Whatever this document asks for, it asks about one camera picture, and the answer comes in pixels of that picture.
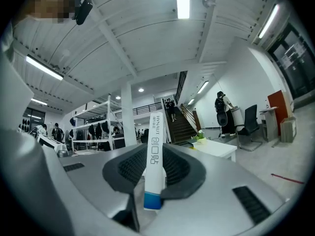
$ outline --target small table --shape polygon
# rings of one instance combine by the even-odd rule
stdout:
[[[235,150],[237,150],[236,146],[207,140],[207,144],[202,145],[196,142],[196,143],[193,143],[193,147],[196,150],[204,152],[206,154],[223,157],[223,158],[231,158],[233,162],[236,162],[236,156],[235,156]]]

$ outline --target box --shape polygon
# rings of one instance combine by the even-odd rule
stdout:
[[[296,136],[296,118],[284,118],[280,123],[281,127],[281,142],[292,143]]]

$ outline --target person walking down stairs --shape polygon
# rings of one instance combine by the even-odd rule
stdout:
[[[166,106],[168,107],[169,115],[171,115],[171,117],[172,117],[172,122],[174,122],[174,120],[176,120],[176,118],[175,118],[175,111],[174,111],[175,103],[173,101],[171,101],[170,98],[168,98]]]

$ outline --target white pillar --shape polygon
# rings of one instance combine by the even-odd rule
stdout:
[[[134,130],[131,85],[126,83],[122,86],[122,112],[123,112],[123,127],[126,146],[137,144],[136,133]]]

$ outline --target chair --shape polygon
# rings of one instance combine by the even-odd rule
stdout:
[[[124,134],[117,134],[117,135],[113,136],[113,138],[120,138],[120,137],[124,137]],[[124,139],[114,140],[114,144],[115,144],[115,148],[126,147]]]
[[[258,123],[257,123],[256,114],[257,114],[257,105],[253,105],[253,106],[247,108],[245,110],[245,123],[242,124],[242,125],[236,125],[235,126],[236,134],[237,134],[237,143],[238,143],[239,148],[242,148],[242,149],[250,151],[250,152],[254,151],[260,145],[262,145],[262,142],[253,141],[252,138],[251,138],[251,134],[259,129],[259,126],[258,126]],[[237,127],[241,127],[241,126],[243,126],[244,128],[242,130],[240,130],[240,131],[237,131]],[[246,147],[244,147],[240,143],[240,140],[239,140],[239,137],[238,137],[239,135],[249,136],[250,139],[251,139],[251,142],[252,143],[258,143],[258,145],[255,146],[254,148],[246,148]]]

